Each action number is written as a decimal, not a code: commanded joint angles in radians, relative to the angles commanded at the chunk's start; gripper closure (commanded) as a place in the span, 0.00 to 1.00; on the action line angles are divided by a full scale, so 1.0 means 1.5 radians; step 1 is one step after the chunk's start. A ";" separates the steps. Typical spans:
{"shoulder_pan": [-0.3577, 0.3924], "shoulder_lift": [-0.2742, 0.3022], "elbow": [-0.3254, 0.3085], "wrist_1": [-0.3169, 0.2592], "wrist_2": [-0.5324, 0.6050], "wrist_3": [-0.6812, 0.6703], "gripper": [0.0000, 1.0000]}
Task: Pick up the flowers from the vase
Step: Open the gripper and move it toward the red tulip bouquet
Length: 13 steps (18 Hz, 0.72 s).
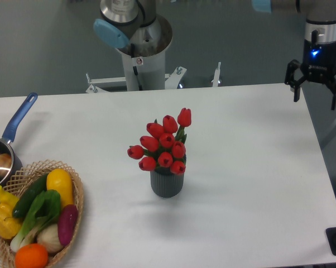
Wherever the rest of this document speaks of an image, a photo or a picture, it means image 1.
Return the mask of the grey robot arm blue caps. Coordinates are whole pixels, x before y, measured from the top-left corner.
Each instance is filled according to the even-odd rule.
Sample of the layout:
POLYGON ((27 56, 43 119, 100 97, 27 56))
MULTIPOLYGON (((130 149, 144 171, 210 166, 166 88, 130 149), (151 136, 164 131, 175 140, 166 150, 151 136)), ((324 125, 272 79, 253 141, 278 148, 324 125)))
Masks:
MULTIPOLYGON (((285 84, 299 100, 305 81, 324 84, 336 106, 336 1, 252 1, 258 12, 306 15, 303 60, 287 65, 285 84)), ((122 55, 129 91, 165 89, 165 51, 172 29, 156 13, 155 1, 101 1, 93 29, 122 55)))

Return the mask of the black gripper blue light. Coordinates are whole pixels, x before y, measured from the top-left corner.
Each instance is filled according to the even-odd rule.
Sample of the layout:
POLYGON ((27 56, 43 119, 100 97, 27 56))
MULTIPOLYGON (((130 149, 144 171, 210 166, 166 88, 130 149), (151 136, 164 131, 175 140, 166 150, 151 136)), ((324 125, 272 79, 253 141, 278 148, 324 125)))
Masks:
POLYGON ((292 60, 287 64, 285 81, 293 91, 294 102, 300 99, 301 85, 307 80, 314 83, 325 83, 332 93, 331 110, 336 108, 336 42, 316 44, 304 41, 303 61, 300 64, 292 60), (295 79, 295 72, 301 69, 302 76, 295 79))

